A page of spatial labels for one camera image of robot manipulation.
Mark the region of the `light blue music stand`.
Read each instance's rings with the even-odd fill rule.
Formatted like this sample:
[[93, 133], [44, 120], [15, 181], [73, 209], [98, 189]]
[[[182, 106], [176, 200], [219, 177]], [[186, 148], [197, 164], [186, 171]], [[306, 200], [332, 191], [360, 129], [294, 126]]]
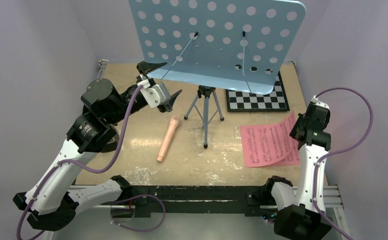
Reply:
[[131, 0], [149, 76], [267, 95], [305, 18], [296, 0]]

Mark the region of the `pink sheet music front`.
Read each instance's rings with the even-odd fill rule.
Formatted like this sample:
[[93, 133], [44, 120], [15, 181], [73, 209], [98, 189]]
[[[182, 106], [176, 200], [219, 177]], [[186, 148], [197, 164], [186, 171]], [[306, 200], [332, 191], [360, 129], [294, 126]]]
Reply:
[[240, 127], [244, 165], [247, 168], [272, 166], [286, 158], [297, 141], [290, 132], [297, 120], [293, 112], [279, 123]]

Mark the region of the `pink sheet music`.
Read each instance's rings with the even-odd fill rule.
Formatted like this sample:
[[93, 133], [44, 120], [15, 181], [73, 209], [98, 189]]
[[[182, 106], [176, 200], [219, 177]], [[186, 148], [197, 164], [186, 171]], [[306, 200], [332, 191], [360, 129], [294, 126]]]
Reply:
[[297, 141], [290, 132], [297, 120], [293, 112], [279, 123], [240, 127], [244, 165], [247, 168], [272, 166], [286, 158]]
[[286, 158], [272, 164], [272, 166], [296, 166], [300, 164], [301, 160], [299, 157], [299, 151], [294, 149]]

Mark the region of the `black metronome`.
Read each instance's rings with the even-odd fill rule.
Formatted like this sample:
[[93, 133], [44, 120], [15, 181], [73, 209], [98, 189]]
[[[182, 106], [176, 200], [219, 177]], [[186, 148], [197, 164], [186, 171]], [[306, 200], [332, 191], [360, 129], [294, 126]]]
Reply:
[[114, 152], [117, 149], [118, 143], [119, 143], [119, 134], [115, 134], [113, 138], [111, 138], [107, 144], [102, 148], [100, 151], [101, 153], [110, 153]]

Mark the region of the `pink sheet music back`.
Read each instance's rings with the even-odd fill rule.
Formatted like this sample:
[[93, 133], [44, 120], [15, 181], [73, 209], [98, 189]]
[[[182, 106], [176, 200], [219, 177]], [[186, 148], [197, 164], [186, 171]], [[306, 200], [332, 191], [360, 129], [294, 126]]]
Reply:
[[300, 164], [301, 160], [299, 157], [299, 151], [294, 149], [286, 158], [272, 164], [272, 166], [296, 166]]

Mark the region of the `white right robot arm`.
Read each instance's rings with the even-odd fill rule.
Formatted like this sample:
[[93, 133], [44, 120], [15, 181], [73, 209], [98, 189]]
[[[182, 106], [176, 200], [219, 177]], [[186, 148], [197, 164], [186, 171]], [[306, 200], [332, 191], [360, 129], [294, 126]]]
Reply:
[[331, 230], [323, 218], [325, 158], [331, 149], [331, 135], [325, 132], [331, 112], [320, 100], [311, 100], [306, 112], [298, 115], [290, 137], [297, 145], [300, 179], [297, 189], [284, 177], [272, 176], [262, 196], [277, 212], [268, 217], [274, 233], [289, 240], [321, 240]]

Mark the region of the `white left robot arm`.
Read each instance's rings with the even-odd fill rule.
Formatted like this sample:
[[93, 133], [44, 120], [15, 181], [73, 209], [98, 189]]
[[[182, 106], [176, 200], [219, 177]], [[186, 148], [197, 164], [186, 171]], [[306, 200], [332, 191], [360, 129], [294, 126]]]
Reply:
[[[22, 221], [27, 221], [35, 230], [55, 232], [87, 209], [130, 201], [132, 186], [120, 175], [81, 190], [72, 191], [70, 186], [82, 170], [95, 172], [88, 163], [99, 153], [114, 154], [100, 172], [111, 168], [123, 145], [130, 115], [146, 106], [162, 113], [172, 111], [178, 93], [170, 94], [163, 83], [150, 77], [151, 72], [163, 66], [163, 63], [139, 62], [135, 84], [123, 93], [106, 78], [89, 83], [81, 96], [82, 114], [68, 130], [55, 160], [31, 190], [13, 197], [15, 205], [23, 211]], [[116, 129], [117, 123], [122, 123], [121, 131]]]

